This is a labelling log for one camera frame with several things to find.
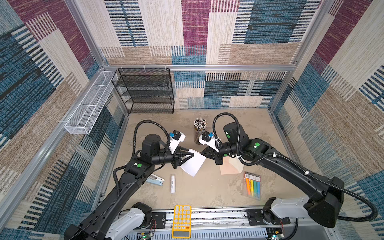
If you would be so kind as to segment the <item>white paper letter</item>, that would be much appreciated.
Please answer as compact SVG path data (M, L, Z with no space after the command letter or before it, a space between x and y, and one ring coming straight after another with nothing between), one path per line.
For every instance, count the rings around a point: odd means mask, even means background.
M193 153L194 156L187 160L185 163L181 165L181 168L184 172L194 177L199 169L202 167L206 157L201 155L199 152L189 149L188 152Z

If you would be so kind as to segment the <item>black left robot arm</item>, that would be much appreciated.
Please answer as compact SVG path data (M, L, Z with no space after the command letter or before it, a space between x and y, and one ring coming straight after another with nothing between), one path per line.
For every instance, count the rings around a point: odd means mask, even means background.
M138 129L143 124L153 124L166 135L163 142L156 134L147 135L142 149L136 149ZM130 161L113 171L115 187L105 197L102 203L78 226L70 225L64 233L66 240L119 240L131 230L142 224L150 223L151 208L144 204L132 207L128 216L116 220L129 198L145 183L150 175L171 164L177 168L191 159L194 154L179 144L185 139L185 134L175 130L167 130L151 120L139 122L134 130L133 153Z

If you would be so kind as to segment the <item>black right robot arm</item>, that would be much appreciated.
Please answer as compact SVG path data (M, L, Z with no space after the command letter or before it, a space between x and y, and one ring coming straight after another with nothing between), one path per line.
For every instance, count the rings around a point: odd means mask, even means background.
M234 120L223 128L227 142L222 142L215 130L203 132L199 137L199 142L206 146L201 152L203 156L214 160L216 165L223 164L224 156L237 157L245 166L257 165L276 173L306 194L304 200L270 198L263 208L266 221L273 216L279 219L311 218L323 227L334 228L338 220L369 222L378 216L377 207L368 199L346 190L341 179L321 176L282 155L264 140L249 138L233 114L220 113L214 121L222 116ZM371 213L363 217L340 216L344 195L366 204Z

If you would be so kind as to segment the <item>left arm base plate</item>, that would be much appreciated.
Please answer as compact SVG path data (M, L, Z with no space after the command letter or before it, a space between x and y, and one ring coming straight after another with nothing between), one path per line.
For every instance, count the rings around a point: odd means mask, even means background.
M166 227L166 212L152 212L151 214L151 225L148 229L164 229Z

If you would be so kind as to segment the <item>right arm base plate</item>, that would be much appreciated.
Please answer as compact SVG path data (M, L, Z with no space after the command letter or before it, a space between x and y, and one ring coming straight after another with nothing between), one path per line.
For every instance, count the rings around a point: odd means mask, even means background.
M245 218L248 219L250 226L267 226L267 225L289 225L289 218L279 219L271 211L264 212L263 209L247 209L244 211Z

